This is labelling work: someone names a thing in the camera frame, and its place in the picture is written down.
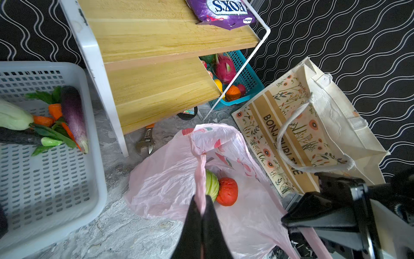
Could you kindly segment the pink plastic grocery bag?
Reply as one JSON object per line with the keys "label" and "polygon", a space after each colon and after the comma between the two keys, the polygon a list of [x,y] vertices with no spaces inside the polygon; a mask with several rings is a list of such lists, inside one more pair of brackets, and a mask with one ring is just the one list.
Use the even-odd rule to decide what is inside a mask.
{"label": "pink plastic grocery bag", "polygon": [[226,124],[179,131],[130,173],[127,206],[145,218],[183,221],[191,199],[211,198],[236,259],[262,259],[274,247],[296,259],[285,210],[243,135]]}

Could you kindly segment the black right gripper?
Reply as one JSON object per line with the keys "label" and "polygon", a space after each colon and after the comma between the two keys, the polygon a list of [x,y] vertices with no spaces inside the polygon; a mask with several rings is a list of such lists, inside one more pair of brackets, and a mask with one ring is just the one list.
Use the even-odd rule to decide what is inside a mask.
{"label": "black right gripper", "polygon": [[314,229],[323,245],[346,259],[380,259],[381,244],[364,180],[316,173],[320,191],[306,193],[281,219],[291,232]]}

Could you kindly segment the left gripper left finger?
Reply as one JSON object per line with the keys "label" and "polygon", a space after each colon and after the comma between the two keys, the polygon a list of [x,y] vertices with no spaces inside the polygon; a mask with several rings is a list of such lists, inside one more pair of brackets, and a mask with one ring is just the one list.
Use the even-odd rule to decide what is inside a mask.
{"label": "left gripper left finger", "polygon": [[171,259],[201,259],[202,258],[202,216],[191,199],[185,218],[182,233]]}

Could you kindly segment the red tomato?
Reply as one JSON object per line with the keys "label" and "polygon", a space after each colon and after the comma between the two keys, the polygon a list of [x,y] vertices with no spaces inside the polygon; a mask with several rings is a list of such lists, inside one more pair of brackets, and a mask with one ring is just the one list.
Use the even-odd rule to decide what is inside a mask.
{"label": "red tomato", "polygon": [[238,199],[238,185],[232,178],[219,179],[219,192],[216,201],[225,207],[234,205]]}

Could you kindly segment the green cabbage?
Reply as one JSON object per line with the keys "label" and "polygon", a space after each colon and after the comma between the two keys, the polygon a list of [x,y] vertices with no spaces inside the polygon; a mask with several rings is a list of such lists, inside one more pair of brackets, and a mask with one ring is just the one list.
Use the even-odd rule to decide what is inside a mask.
{"label": "green cabbage", "polygon": [[220,182],[213,172],[206,170],[206,195],[215,202],[220,190]]}

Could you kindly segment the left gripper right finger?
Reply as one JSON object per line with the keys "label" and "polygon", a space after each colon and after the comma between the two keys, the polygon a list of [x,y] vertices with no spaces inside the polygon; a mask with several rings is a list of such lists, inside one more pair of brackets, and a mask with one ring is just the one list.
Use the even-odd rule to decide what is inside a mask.
{"label": "left gripper right finger", "polygon": [[206,207],[202,216],[202,247],[204,259],[233,259],[222,233],[212,199],[205,196]]}

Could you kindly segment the cream canvas tote bag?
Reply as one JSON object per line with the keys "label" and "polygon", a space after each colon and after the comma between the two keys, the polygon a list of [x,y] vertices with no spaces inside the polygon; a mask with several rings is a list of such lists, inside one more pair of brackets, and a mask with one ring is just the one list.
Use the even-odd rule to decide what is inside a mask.
{"label": "cream canvas tote bag", "polygon": [[368,122],[309,58],[263,89],[233,118],[281,196],[319,191],[316,175],[333,172],[368,185],[385,182],[387,155]]}

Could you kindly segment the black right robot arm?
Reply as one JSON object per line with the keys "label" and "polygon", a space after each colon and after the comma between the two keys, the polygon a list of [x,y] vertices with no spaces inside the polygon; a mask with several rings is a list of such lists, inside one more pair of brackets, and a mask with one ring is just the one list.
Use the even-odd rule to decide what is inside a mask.
{"label": "black right robot arm", "polygon": [[323,248],[344,259],[414,256],[414,172],[368,186],[362,179],[317,173],[320,192],[306,193],[281,219],[298,242],[314,230]]}

